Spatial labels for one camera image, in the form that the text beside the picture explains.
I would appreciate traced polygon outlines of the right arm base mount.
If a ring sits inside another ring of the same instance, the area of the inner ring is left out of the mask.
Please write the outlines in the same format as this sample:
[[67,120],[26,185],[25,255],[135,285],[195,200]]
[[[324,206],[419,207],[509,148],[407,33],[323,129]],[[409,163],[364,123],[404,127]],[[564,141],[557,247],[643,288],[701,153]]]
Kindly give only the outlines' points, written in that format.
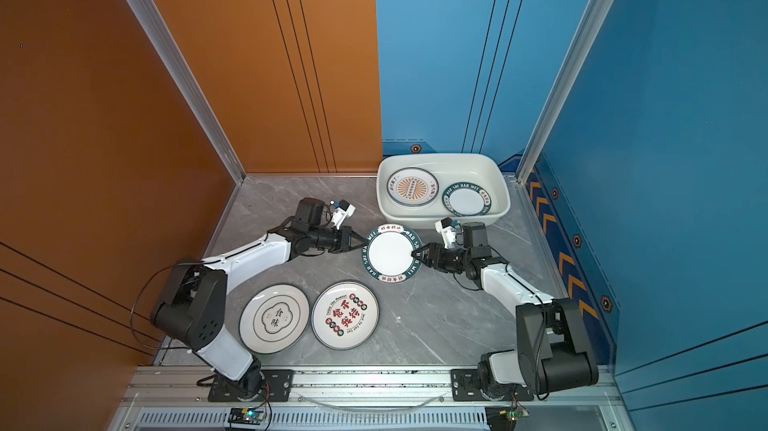
[[452,398],[456,402],[496,401],[531,402],[535,396],[522,384],[484,382],[477,369],[455,368],[450,371]]

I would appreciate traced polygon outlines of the green rim plate front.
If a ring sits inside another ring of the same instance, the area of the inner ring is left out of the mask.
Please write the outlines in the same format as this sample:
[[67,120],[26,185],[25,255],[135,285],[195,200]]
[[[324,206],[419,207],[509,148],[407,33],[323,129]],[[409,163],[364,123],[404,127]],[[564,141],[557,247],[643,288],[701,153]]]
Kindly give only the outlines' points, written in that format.
[[385,284],[397,284],[409,280],[422,264],[412,257],[412,252],[423,245],[418,234],[399,224],[383,224],[367,236],[368,244],[362,250],[362,262],[366,272]]

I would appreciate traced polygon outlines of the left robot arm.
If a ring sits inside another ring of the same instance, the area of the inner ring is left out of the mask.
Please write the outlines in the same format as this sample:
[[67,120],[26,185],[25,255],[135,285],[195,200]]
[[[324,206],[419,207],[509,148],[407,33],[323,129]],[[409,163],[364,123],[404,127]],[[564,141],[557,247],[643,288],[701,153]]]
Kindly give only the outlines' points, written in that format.
[[256,275],[311,250],[340,254],[368,240],[344,221],[355,212],[345,201],[302,199],[295,213],[255,241],[198,262],[177,262],[151,313],[151,323],[191,349],[231,383],[256,377],[260,363],[226,330],[228,295]]

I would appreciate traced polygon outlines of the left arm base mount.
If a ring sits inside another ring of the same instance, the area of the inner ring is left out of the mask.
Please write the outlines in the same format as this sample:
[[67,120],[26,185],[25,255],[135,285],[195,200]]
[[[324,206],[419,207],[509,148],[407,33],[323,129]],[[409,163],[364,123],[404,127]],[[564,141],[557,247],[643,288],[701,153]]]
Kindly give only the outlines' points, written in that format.
[[239,381],[232,381],[215,373],[210,382],[209,402],[261,402],[283,403],[289,400],[294,379],[290,369],[260,369]]

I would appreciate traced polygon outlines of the green rim plate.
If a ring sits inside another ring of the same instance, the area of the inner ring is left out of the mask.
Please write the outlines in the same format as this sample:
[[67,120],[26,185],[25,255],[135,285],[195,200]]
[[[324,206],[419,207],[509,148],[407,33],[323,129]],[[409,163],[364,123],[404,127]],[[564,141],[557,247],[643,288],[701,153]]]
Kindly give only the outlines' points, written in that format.
[[399,224],[383,224],[367,236],[368,244],[362,250],[362,262],[366,272],[385,284],[397,284],[409,280],[422,264],[412,257],[412,252],[423,245],[418,234]]
[[442,203],[455,216],[482,216],[490,211],[492,199],[490,194],[477,184],[457,182],[445,189]]

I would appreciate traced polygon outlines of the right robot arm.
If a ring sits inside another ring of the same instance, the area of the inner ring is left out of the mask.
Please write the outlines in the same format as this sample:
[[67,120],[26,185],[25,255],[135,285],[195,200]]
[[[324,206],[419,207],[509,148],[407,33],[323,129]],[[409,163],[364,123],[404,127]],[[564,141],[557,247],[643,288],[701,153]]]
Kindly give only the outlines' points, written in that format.
[[486,226],[450,218],[435,223],[442,242],[411,253],[436,271],[466,276],[515,318],[516,347],[482,355],[476,386],[501,399],[524,386],[538,399],[553,392],[595,385],[599,366],[579,305],[526,281],[489,244]]

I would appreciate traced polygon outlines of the orange sunburst plate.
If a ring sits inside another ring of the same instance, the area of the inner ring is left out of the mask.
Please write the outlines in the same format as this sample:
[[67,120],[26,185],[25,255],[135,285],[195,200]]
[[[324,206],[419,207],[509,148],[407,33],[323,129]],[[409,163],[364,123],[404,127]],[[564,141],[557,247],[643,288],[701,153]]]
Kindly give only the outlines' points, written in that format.
[[421,168],[408,167],[395,171],[387,178],[386,191],[398,205],[423,207],[436,199],[439,183],[430,172]]

